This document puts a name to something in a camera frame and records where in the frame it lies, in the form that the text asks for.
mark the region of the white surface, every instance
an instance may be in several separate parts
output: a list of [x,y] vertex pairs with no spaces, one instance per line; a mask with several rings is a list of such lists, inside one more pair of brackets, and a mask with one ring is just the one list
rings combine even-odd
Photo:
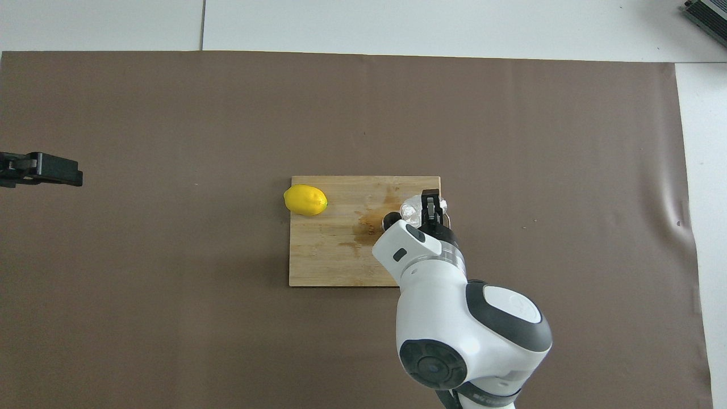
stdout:
[[677,64],[715,409],[727,408],[727,64]]
[[537,324],[541,321],[540,310],[526,296],[507,288],[487,285],[482,290],[488,304],[514,317]]
[[207,0],[204,49],[725,62],[681,0]]
[[0,0],[0,51],[190,50],[202,0]]

